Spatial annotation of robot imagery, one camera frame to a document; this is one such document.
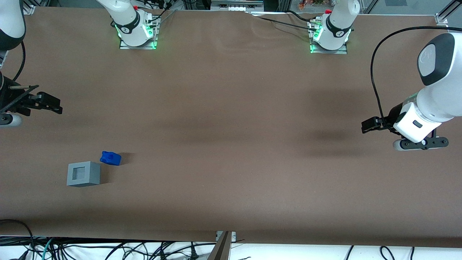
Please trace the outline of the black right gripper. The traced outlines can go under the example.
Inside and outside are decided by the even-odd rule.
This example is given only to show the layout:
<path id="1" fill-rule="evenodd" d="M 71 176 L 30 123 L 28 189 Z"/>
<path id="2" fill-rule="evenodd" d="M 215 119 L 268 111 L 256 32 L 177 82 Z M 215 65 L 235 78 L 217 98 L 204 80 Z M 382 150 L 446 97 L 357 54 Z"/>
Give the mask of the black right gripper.
<path id="1" fill-rule="evenodd" d="M 39 85 L 21 85 L 1 74 L 0 108 L 1 113 L 19 113 L 30 116 L 30 110 L 49 110 L 56 114 L 62 114 L 60 99 L 45 93 L 37 93 L 37 102 L 31 92 Z"/>

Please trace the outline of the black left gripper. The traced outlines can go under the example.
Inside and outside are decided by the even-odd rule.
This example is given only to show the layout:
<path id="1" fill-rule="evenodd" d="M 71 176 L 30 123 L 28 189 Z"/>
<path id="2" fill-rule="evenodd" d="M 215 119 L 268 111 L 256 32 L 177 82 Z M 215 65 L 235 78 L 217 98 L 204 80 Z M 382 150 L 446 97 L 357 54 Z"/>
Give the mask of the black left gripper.
<path id="1" fill-rule="evenodd" d="M 394 124 L 399 123 L 405 115 L 402 111 L 403 104 L 399 103 L 394 106 L 388 113 L 388 116 L 383 119 L 381 117 L 369 118 L 362 122 L 362 133 L 365 134 L 370 131 L 375 131 L 379 127 L 386 127 L 390 132 L 398 132 Z"/>

